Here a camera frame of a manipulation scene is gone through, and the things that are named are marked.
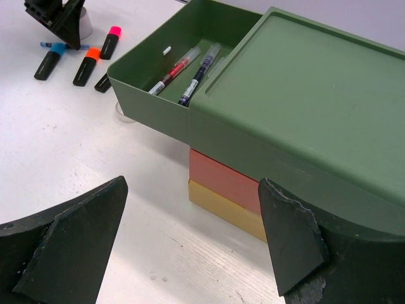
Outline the blue pen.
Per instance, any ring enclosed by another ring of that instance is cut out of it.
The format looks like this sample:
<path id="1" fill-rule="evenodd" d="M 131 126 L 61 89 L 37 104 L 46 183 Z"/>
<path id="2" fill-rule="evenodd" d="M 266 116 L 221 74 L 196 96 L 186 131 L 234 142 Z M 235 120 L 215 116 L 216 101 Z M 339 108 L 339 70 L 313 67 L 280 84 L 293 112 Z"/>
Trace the blue pen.
<path id="1" fill-rule="evenodd" d="M 71 46 L 69 46 L 68 44 L 62 43 L 62 42 L 40 42 L 40 46 L 42 48 L 65 48 L 65 49 L 72 49 Z M 92 46 L 88 45 L 88 44 L 82 44 L 79 48 L 79 50 L 88 50 L 90 49 Z"/>

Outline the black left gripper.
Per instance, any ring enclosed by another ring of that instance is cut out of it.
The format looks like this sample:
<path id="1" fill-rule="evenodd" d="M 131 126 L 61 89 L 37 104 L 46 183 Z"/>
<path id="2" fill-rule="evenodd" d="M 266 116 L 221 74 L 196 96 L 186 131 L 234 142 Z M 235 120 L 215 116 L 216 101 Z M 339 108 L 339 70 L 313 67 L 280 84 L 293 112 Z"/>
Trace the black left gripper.
<path id="1" fill-rule="evenodd" d="M 72 49 L 80 48 L 80 15 L 84 0 L 25 0 L 25 12 L 54 33 Z"/>

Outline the purple tip pen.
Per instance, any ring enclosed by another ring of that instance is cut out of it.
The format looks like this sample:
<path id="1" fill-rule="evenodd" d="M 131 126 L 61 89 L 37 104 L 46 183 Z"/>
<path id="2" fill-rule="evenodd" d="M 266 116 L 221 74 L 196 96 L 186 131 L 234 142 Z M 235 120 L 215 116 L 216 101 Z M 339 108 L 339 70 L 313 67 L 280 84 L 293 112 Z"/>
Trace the purple tip pen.
<path id="1" fill-rule="evenodd" d="M 188 106 L 190 98 L 192 97 L 194 91 L 197 89 L 201 80 L 205 76 L 206 72 L 209 70 L 210 66 L 216 59 L 218 53 L 221 51 L 221 44 L 216 42 L 208 49 L 207 53 L 204 55 L 204 58 L 200 62 L 200 67 L 196 74 L 193 76 L 190 84 L 180 97 L 178 104 L 182 106 Z"/>

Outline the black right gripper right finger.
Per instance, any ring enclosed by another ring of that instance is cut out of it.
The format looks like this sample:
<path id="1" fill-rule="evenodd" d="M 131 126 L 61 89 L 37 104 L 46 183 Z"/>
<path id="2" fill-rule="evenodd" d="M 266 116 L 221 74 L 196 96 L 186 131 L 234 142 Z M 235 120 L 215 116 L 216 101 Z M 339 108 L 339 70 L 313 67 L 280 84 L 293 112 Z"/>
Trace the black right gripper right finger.
<path id="1" fill-rule="evenodd" d="M 269 179 L 258 194 L 278 294 L 287 303 L 404 302 L 404 236 L 340 218 Z"/>

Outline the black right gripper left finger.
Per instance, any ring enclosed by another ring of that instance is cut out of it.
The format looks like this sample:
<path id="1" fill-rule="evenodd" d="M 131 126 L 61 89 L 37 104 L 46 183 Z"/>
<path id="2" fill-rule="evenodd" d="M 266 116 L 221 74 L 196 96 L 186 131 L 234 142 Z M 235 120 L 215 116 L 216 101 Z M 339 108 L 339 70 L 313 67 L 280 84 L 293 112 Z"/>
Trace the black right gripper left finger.
<path id="1" fill-rule="evenodd" d="M 118 176 L 1 224 L 1 303 L 95 303 L 127 195 Z"/>

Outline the red tip pen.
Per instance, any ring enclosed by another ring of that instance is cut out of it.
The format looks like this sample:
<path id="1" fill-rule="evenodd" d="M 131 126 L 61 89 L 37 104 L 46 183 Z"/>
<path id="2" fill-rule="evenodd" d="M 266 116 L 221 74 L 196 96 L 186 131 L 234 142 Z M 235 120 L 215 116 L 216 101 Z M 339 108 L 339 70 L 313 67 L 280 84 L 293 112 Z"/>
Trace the red tip pen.
<path id="1" fill-rule="evenodd" d="M 149 91 L 149 94 L 158 95 L 166 86 L 168 86 L 177 75 L 182 72 L 190 63 L 192 63 L 201 53 L 200 47 L 191 48 L 185 53 L 173 66 L 173 68 Z"/>

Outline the green drawer tray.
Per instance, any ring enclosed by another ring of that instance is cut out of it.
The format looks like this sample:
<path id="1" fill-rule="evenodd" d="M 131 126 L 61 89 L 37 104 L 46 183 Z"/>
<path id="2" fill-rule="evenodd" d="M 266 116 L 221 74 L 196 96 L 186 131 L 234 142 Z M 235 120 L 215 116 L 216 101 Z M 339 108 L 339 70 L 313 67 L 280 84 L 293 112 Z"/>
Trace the green drawer tray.
<path id="1" fill-rule="evenodd" d="M 207 81 L 261 18 L 217 1 L 190 1 L 108 68 L 126 117 L 183 143 L 189 142 L 189 109 L 178 103 L 211 46 L 221 48 Z"/>

